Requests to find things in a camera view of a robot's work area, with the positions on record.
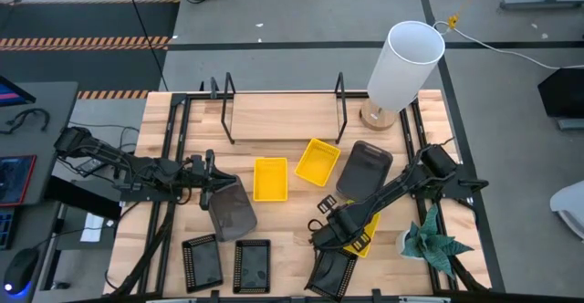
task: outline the white lamp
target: white lamp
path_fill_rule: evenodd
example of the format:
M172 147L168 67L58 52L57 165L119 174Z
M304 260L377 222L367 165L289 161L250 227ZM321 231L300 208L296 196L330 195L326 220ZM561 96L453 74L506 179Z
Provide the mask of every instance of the white lamp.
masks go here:
M360 116L370 129L388 129L397 113L414 100L444 54L442 35L419 21L404 21L390 30L371 74Z

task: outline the keyboard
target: keyboard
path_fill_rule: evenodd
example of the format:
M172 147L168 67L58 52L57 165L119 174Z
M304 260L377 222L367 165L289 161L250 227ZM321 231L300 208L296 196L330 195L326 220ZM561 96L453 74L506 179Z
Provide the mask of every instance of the keyboard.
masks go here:
M14 232L15 208L0 207L0 250L10 249L11 235Z

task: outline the lamp base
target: lamp base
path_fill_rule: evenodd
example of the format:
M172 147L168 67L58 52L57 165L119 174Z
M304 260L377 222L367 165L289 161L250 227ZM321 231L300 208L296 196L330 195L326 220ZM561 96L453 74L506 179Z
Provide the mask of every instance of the lamp base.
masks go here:
M366 99L361 106L359 116L363 125L374 131L387 130L398 118L398 113L377 106L371 99Z

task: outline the white cable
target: white cable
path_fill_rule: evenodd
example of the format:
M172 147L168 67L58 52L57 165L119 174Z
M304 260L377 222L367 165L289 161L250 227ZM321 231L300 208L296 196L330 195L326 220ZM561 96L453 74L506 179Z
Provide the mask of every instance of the white cable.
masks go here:
M438 25L438 24L440 24L440 25L447 25L448 26L448 23L446 23L445 21L436 21L436 23L433 26L434 29L436 29L436 25ZM438 31L438 32L441 35L444 35L444 34L448 33L449 31L450 31L450 29L446 30L445 32L440 32L440 31ZM487 45L487 44L479 41L476 38L473 38L473 37L468 36L467 34L461 32L460 30L458 30L456 28L454 28L453 31L455 31L456 33L458 33L458 35L460 35L460 36L462 36L462 37L464 37L464 38L466 38L466 39L468 39L470 41L473 41L473 42L475 42L477 44L480 44L483 47L486 47L488 49L492 49L495 52L504 53L504 54L510 54L510 55L522 57L522 58L527 59L527 60L529 60L529 61L531 61L531 62L535 63L536 65L539 65L539 66L541 66L543 68L553 69L553 70L557 70L557 69L561 69L561 68L584 68L584 65L567 66L567 67L553 67L553 66L548 66L548 65L543 64L543 63L541 63L541 62L539 62L539 61L537 61L537 60L535 60L535 59L533 59L531 57L524 56L521 53L517 53L517 52L513 52L513 51L506 51L506 50L498 49L498 48L495 48L495 47L491 47L491 46L489 46L489 45Z

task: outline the yellow string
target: yellow string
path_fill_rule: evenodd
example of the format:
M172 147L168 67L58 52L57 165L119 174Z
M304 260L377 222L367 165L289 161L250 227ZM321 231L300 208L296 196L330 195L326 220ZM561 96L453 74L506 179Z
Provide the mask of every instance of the yellow string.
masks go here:
M454 15L448 17L448 26L450 29L455 29L456 24L458 23L458 19L460 18L460 14L466 9L466 7L471 3L471 0L466 0L462 5L460 5L460 9Z

